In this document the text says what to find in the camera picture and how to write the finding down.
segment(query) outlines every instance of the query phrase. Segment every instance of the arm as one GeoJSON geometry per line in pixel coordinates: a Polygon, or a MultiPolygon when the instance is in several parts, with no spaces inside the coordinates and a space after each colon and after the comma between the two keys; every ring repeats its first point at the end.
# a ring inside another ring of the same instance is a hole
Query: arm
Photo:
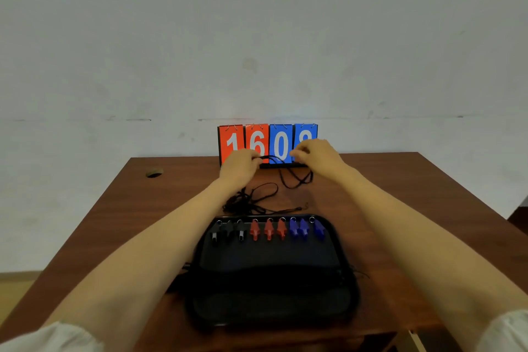
{"type": "Polygon", "coordinates": [[[51,313],[104,342],[130,350],[151,312],[229,196],[246,186],[262,162],[258,153],[232,153],[220,177],[175,211],[123,244],[87,275],[51,313]]]}
{"type": "Polygon", "coordinates": [[[340,184],[465,351],[497,316],[528,308],[528,295],[464,242],[347,166],[326,140],[291,152],[340,184]]]}

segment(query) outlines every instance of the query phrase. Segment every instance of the red whistle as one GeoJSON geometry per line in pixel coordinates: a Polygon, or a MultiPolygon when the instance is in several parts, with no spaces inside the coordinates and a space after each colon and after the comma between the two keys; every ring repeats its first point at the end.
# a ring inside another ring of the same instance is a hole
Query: red whistle
{"type": "Polygon", "coordinates": [[[260,227],[259,227],[259,221],[257,219],[254,219],[252,222],[251,222],[251,228],[249,230],[249,233],[251,235],[253,235],[253,240],[256,241],[257,239],[259,239],[259,234],[260,234],[260,227]]]}
{"type": "Polygon", "coordinates": [[[264,227],[264,233],[268,236],[268,241],[271,241],[271,236],[275,230],[273,229],[273,219],[268,218],[266,222],[266,227],[264,227]]]}
{"type": "Polygon", "coordinates": [[[279,234],[281,239],[284,241],[287,232],[288,230],[286,228],[286,220],[284,220],[284,218],[281,218],[279,220],[279,223],[277,224],[277,234],[279,234]]]}

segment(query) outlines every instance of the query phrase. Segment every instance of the white sleeve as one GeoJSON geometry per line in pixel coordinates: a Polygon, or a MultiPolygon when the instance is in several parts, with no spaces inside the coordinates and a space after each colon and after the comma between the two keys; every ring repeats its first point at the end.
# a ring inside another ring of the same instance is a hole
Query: white sleeve
{"type": "Polygon", "coordinates": [[[528,310],[506,313],[489,325],[477,352],[528,352],[528,310]]]}
{"type": "Polygon", "coordinates": [[[53,323],[0,345],[0,352],[103,352],[104,345],[86,330],[53,323]]]}

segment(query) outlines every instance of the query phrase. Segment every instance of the forearm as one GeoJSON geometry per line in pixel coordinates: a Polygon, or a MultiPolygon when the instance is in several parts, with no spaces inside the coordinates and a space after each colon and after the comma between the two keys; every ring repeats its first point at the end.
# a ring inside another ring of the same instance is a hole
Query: forearm
{"type": "Polygon", "coordinates": [[[130,349],[231,192],[216,180],[123,244],[70,292],[46,323],[76,324],[104,341],[107,350],[130,349]]]}
{"type": "Polygon", "coordinates": [[[357,170],[338,182],[465,350],[493,318],[528,308],[528,296],[491,263],[357,170]]]}

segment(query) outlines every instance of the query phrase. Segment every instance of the wooden table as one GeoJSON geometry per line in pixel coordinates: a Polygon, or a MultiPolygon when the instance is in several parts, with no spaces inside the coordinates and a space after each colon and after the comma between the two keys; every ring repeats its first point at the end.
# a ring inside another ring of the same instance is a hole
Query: wooden table
{"type": "MultiPolygon", "coordinates": [[[[451,231],[528,291],[527,238],[418,153],[343,155],[369,180],[451,231]]],[[[218,176],[217,157],[133,158],[123,167],[0,329],[0,342],[33,331],[98,263],[117,247],[196,195],[218,176]],[[147,178],[150,169],[164,173],[147,178]]],[[[260,170],[249,184],[278,182],[277,170],[260,170]]],[[[165,295],[137,350],[209,351],[361,337],[441,325],[421,293],[387,254],[358,209],[338,186],[315,176],[265,201],[272,209],[308,204],[328,218],[359,278],[362,303],[347,325],[318,329],[203,335],[188,323],[178,295],[165,295]]]]}

